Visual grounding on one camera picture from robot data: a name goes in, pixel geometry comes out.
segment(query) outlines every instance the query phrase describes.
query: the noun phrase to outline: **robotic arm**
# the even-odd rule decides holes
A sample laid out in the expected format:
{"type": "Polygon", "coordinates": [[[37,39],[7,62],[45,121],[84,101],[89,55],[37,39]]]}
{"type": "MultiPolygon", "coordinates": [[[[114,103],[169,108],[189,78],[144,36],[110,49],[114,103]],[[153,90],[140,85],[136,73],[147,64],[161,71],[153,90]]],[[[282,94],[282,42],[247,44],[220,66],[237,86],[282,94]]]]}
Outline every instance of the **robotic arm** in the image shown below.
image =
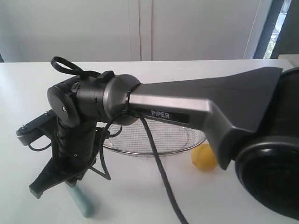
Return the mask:
{"type": "MultiPolygon", "coordinates": [[[[50,87],[52,110],[17,131],[24,145],[42,135],[51,139],[52,158],[29,187],[37,198],[64,181],[74,186],[92,168],[109,135],[96,127],[98,121],[130,125],[136,112],[202,130],[222,169],[235,160],[241,184],[256,200],[299,220],[298,70],[265,67],[229,77],[141,84],[131,75],[83,71],[60,57],[51,64],[75,76],[50,87]]],[[[111,179],[102,157],[101,162],[101,175],[111,179]]]]}

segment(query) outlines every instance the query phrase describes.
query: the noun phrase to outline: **light blue object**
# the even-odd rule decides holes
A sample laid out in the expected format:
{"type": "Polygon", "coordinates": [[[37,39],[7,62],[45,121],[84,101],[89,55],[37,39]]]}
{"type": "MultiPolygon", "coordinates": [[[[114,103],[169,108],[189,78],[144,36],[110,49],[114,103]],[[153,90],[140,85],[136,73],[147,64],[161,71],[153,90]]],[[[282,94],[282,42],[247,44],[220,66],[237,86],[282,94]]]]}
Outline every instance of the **light blue object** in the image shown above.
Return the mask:
{"type": "Polygon", "coordinates": [[[85,218],[89,218],[93,215],[94,207],[90,200],[83,194],[79,187],[70,187],[66,185],[71,197],[73,198],[76,206],[85,218]]]}

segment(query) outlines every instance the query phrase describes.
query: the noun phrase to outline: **label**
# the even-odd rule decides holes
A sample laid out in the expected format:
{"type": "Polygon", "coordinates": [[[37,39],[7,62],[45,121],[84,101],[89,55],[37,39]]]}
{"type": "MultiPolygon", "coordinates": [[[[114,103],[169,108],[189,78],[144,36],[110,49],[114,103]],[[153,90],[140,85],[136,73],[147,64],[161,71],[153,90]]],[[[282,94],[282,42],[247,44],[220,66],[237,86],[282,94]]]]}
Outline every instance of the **label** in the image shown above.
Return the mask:
{"type": "Polygon", "coordinates": [[[183,113],[174,113],[174,112],[167,112],[167,111],[157,111],[157,110],[146,110],[146,109],[138,109],[144,116],[160,118],[165,120],[172,120],[177,121],[180,123],[189,123],[189,116],[183,113]]]}

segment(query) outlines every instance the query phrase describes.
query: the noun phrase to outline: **white table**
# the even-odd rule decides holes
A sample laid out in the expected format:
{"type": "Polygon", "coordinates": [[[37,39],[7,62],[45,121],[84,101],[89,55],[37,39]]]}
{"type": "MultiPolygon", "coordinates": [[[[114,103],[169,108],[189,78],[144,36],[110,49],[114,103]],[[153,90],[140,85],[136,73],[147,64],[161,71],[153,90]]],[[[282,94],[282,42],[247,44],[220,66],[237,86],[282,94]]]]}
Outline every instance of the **white table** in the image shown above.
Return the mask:
{"type": "MultiPolygon", "coordinates": [[[[264,66],[292,67],[285,59],[78,65],[99,72],[113,70],[116,74],[132,74],[143,83],[220,77],[264,66]]],[[[179,223],[153,158],[130,157],[105,150],[112,180],[104,180],[88,171],[83,181],[78,182],[97,209],[90,219],[82,217],[64,184],[45,191],[39,200],[31,195],[28,186],[51,153],[50,150],[36,153],[23,147],[15,131],[48,110],[47,88],[69,77],[56,72],[50,63],[0,63],[0,223],[179,223]]],[[[235,175],[233,162],[227,171],[217,168],[211,173],[202,173],[192,165],[190,152],[164,157],[162,161],[178,204],[190,224],[297,223],[265,208],[249,195],[235,175]]]]}

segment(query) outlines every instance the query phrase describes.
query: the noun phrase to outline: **metal sieve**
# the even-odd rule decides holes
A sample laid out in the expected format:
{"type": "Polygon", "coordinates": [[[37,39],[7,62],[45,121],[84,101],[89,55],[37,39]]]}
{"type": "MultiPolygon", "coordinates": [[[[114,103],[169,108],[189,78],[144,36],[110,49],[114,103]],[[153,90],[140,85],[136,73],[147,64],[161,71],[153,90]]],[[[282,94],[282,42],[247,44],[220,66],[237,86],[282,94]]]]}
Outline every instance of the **metal sieve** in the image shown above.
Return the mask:
{"type": "MultiPolygon", "coordinates": [[[[170,155],[192,149],[201,144],[206,138],[203,132],[170,125],[154,120],[146,119],[153,135],[159,155],[170,155]]],[[[111,125],[111,134],[117,133],[119,125],[111,125]]],[[[105,140],[104,147],[123,154],[135,156],[153,156],[148,136],[140,120],[129,126],[123,126],[122,132],[105,140]]]]}

